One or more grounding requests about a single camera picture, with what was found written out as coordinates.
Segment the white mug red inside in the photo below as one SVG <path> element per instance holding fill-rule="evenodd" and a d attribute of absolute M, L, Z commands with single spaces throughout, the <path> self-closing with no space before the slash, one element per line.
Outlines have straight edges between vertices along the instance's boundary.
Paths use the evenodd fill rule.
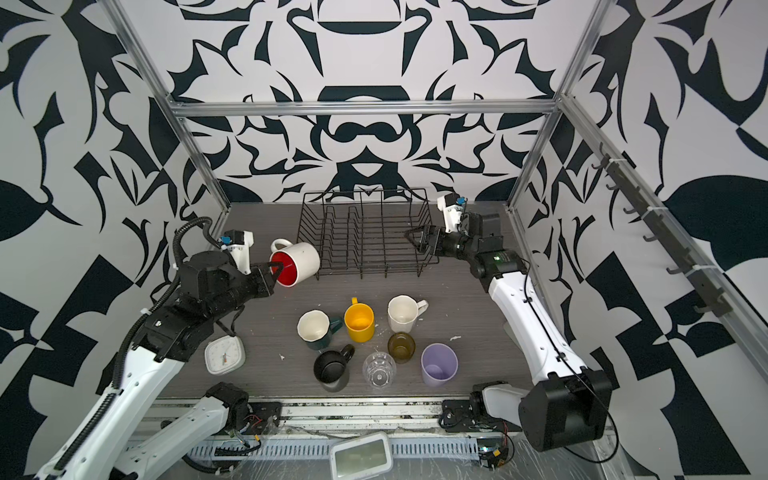
<path fill-rule="evenodd" d="M 270 261 L 282 265 L 277 283 L 283 287 L 294 287 L 315 276 L 320 269 L 320 255 L 310 243 L 294 244 L 287 239 L 278 238 L 271 243 L 270 250 Z"/>

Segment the black wire dish rack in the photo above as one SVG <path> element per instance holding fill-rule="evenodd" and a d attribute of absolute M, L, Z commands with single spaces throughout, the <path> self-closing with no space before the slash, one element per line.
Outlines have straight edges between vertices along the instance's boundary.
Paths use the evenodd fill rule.
<path fill-rule="evenodd" d="M 297 240 L 320 255 L 316 278 L 330 275 L 414 273 L 439 262 L 417 254 L 405 238 L 411 228 L 432 225 L 423 188 L 313 191 L 303 195 Z"/>

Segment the dark green mug white inside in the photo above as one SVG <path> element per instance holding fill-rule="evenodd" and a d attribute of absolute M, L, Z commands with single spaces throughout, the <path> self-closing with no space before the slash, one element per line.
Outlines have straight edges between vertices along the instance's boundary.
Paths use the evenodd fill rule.
<path fill-rule="evenodd" d="M 322 351 L 330 346 L 333 335 L 342 326 L 341 317 L 329 317 L 321 310 L 312 310 L 299 318 L 297 333 L 309 349 Z"/>

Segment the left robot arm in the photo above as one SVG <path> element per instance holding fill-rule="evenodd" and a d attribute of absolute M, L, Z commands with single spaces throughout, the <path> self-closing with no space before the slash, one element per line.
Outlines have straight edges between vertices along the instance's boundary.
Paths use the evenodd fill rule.
<path fill-rule="evenodd" d="M 274 292 L 283 263 L 251 263 L 252 235 L 214 238 L 212 220 L 196 218 L 175 233 L 175 276 L 129 329 L 110 385 L 38 479 L 157 479 L 206 438 L 244 426 L 248 394 L 220 382 L 179 418 L 136 447 L 128 441 L 158 395 L 228 315 Z"/>

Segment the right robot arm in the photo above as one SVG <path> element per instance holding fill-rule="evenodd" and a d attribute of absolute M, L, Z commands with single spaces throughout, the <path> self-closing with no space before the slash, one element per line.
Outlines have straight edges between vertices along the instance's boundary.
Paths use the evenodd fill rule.
<path fill-rule="evenodd" d="M 532 389 L 479 385 L 471 395 L 478 412 L 519 427 L 539 452 L 600 439 L 611 419 L 612 383 L 567 344 L 536 294 L 528 262 L 505 248 L 499 216 L 463 213 L 453 226 L 426 225 L 404 236 L 421 254 L 468 263 L 527 362 Z"/>

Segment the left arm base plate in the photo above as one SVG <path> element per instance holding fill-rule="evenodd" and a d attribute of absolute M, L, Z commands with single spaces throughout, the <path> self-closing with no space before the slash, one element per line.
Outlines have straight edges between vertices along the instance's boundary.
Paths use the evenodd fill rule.
<path fill-rule="evenodd" d="M 279 401 L 249 402 L 236 412 L 235 427 L 242 435 L 261 435 L 281 425 L 283 404 Z"/>

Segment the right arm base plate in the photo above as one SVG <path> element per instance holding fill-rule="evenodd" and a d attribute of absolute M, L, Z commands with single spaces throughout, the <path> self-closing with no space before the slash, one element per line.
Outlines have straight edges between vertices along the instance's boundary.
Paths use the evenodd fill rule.
<path fill-rule="evenodd" d="M 476 413 L 469 400 L 443 400 L 438 426 L 448 433 L 521 432 L 521 428 L 511 422 Z"/>

